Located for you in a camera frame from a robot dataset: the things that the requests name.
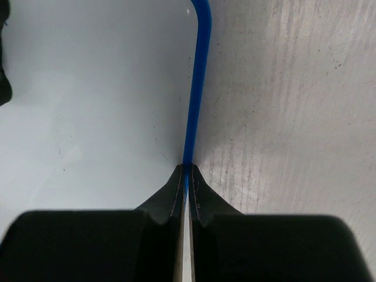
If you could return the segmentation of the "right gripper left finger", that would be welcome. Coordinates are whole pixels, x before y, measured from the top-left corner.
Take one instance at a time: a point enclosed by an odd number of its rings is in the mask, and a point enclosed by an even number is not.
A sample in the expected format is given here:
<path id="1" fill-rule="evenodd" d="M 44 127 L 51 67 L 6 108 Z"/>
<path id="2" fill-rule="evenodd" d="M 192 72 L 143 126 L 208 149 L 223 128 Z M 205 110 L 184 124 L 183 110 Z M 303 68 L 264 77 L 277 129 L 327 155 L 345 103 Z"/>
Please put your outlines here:
<path id="1" fill-rule="evenodd" d="M 133 210 L 41 210 L 1 242 L 2 281 L 181 281 L 184 167 Z"/>

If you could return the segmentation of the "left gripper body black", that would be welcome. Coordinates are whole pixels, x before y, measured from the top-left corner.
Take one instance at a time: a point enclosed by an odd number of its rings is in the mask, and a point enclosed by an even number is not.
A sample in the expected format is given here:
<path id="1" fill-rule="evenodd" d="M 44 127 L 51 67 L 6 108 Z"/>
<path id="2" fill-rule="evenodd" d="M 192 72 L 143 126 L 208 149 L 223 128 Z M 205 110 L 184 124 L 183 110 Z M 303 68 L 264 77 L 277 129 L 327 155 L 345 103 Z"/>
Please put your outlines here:
<path id="1" fill-rule="evenodd" d="M 9 1 L 0 0 L 0 33 L 2 33 L 5 23 L 10 16 L 10 11 L 11 7 Z M 2 37 L 0 37 L 0 75 L 0 103 L 1 105 L 4 105 L 8 103 L 12 98 L 12 88 L 4 70 Z"/>

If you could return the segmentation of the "blue framed whiteboard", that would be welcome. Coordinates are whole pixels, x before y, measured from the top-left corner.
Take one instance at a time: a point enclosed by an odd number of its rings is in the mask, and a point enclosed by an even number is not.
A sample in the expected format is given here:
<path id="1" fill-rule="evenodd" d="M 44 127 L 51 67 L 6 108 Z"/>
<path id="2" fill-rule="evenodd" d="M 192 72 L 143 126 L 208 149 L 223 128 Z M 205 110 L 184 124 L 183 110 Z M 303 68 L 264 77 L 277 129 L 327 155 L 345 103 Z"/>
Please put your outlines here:
<path id="1" fill-rule="evenodd" d="M 1 242 L 24 212 L 133 210 L 184 167 L 186 207 L 212 13 L 207 1 L 9 1 Z"/>

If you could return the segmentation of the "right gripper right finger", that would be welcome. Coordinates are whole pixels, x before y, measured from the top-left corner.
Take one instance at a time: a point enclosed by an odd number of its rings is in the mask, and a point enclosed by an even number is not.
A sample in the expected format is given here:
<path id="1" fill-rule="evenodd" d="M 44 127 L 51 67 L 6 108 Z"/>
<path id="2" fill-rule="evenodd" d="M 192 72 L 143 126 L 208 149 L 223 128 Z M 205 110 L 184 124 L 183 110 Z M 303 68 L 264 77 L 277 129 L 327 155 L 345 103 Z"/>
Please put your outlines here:
<path id="1" fill-rule="evenodd" d="M 243 214 L 191 165 L 194 281 L 368 281 L 352 231 L 329 215 Z"/>

